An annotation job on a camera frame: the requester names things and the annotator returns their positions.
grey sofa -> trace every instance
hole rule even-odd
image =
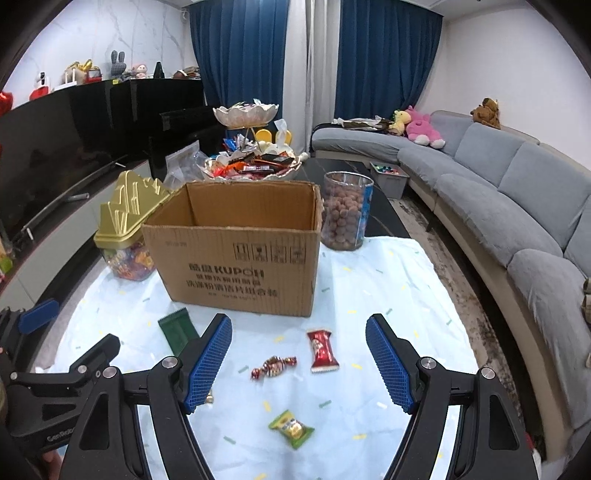
[[[312,147],[317,157],[400,163],[511,328],[548,459],[572,455],[591,430],[591,332],[581,311],[591,277],[591,172],[521,132],[451,112],[431,122],[447,142],[442,151],[371,132],[354,132],[363,137],[355,143],[353,132],[336,129],[315,132]]]

toy figurine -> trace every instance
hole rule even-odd
[[[29,100],[35,100],[47,95],[50,92],[49,78],[45,72],[39,72],[37,75],[35,90],[29,95]]]

white curtain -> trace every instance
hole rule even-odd
[[[285,39],[283,117],[292,148],[308,151],[312,129],[335,115],[340,0],[291,0]]]

red decoration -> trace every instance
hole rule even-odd
[[[47,85],[39,87],[33,90],[32,94],[29,95],[29,100],[35,100],[49,94],[49,87]]]
[[[0,92],[0,116],[12,110],[14,98],[11,93]]]
[[[294,356],[288,356],[286,358],[280,358],[278,356],[272,356],[267,360],[262,367],[254,368],[251,372],[251,380],[258,380],[262,375],[268,377],[276,377],[281,375],[285,366],[294,367],[297,365],[297,358]]]
[[[337,370],[339,363],[330,346],[330,335],[332,332],[330,330],[311,330],[307,334],[312,343],[312,350],[314,350],[312,373]]]

light blue tablecloth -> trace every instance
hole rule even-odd
[[[123,372],[149,369],[170,355],[158,320],[184,306],[199,333],[219,311],[172,302],[157,273],[135,283],[105,268],[77,306],[50,371],[67,371],[107,333],[122,342],[114,365]],[[216,480],[383,478],[409,417],[390,400],[365,343],[365,323],[373,313],[382,313],[421,356],[432,356],[448,369],[478,369],[453,303],[414,240],[366,239],[356,252],[321,246],[309,319],[225,313],[234,334],[213,384],[215,402],[190,416]],[[332,330],[338,371],[310,372],[306,330],[312,328]],[[272,355],[295,355],[298,366],[280,377],[251,381],[250,370]],[[268,428],[286,409],[316,429],[297,451]],[[458,407],[449,410],[433,479],[446,476],[458,413]],[[166,479],[148,407],[141,407],[140,416],[152,478]]]

